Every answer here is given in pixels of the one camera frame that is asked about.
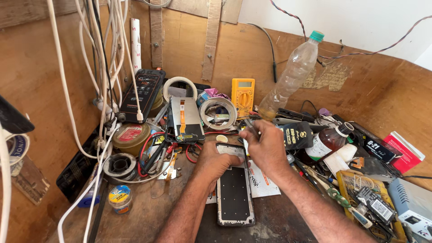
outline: wooden wall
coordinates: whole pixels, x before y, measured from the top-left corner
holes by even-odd
[[[101,6],[101,13],[102,25],[106,26],[108,8]],[[99,123],[100,111],[92,104],[95,91],[82,57],[78,21],[77,13],[57,17],[72,110],[83,143]],[[129,21],[126,23],[129,32]],[[91,60],[87,40],[86,51]],[[27,113],[35,125],[35,130],[29,133],[28,156],[51,183],[39,206],[12,185],[7,242],[40,243],[56,230],[60,217],[70,206],[55,181],[78,151],[66,109],[50,20],[0,29],[0,53],[0,93],[22,114]]]
[[[142,65],[151,68],[151,40],[148,6],[134,2],[132,17],[140,19]],[[207,83],[231,96],[232,78],[254,78],[254,104],[274,87],[272,55],[267,36],[255,26],[221,22],[216,48],[213,79],[201,80],[207,19],[170,9],[163,9],[163,70],[167,77],[183,76],[195,83]],[[276,62],[287,59],[304,42],[302,36],[267,30],[273,39]],[[322,42],[319,54],[337,56],[340,45]],[[343,53],[363,52],[345,47]],[[278,65],[278,76],[285,68]],[[325,107],[346,120],[357,121],[377,136],[384,138],[397,131],[426,155],[424,162],[407,175],[432,176],[432,125],[429,124],[432,72],[410,62],[375,54],[355,55],[335,60],[326,68],[316,65],[309,87],[299,89],[289,98],[287,108],[300,110],[305,99],[317,109]],[[346,78],[342,87],[335,88]],[[314,113],[312,106],[305,110]],[[408,179],[432,190],[432,182]]]

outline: phone frame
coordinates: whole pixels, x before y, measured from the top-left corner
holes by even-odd
[[[221,182],[220,178],[217,180],[216,183],[216,203],[217,203],[217,224],[221,226],[254,226],[255,225],[255,214],[254,214],[254,207],[252,204],[252,193],[251,193],[251,182],[249,179],[249,169],[248,169],[248,157],[246,156],[246,149],[244,146],[240,145],[234,145],[234,144],[226,144],[226,143],[216,143],[216,148],[219,146],[222,147],[235,147],[240,148],[243,150],[243,154],[245,156],[245,161],[240,166],[230,166],[227,171],[231,170],[232,167],[238,167],[243,168],[245,170],[245,180],[246,180],[246,190],[248,195],[248,204],[249,204],[249,217],[246,218],[244,221],[236,221],[236,220],[223,220],[222,219],[222,200],[221,200]]]

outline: digital multimeter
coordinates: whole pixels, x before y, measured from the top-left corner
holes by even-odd
[[[231,100],[237,108],[237,120],[249,116],[254,103],[255,79],[252,78],[233,78]]]

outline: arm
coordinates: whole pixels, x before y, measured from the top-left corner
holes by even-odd
[[[194,242],[208,194],[213,192],[216,181],[230,165],[238,166],[243,161],[242,158],[234,155],[219,154],[215,141],[206,142],[194,172],[156,242]]]
[[[261,132],[259,141],[248,130],[239,134],[248,141],[252,160],[293,202],[318,242],[375,242],[289,167],[282,131],[264,120],[255,121],[254,126]]]

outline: wooden workbench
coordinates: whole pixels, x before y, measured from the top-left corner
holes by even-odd
[[[206,138],[208,141],[215,139],[216,137],[212,135]],[[237,136],[229,137],[229,143],[239,144]],[[153,242],[169,216],[172,206],[180,197],[195,164],[187,160],[183,151],[175,163],[175,168],[177,167],[181,167],[182,176],[171,180],[167,185],[163,180],[128,184],[133,193],[133,206],[129,213],[116,214],[106,203],[96,242]],[[219,226],[216,223],[216,204],[206,205],[196,242],[317,242],[295,206],[284,194],[254,198],[253,204],[256,219],[253,227]],[[89,209],[75,208],[66,218],[63,224],[65,242],[83,241],[88,212]],[[48,242],[58,242],[57,234],[53,235]]]

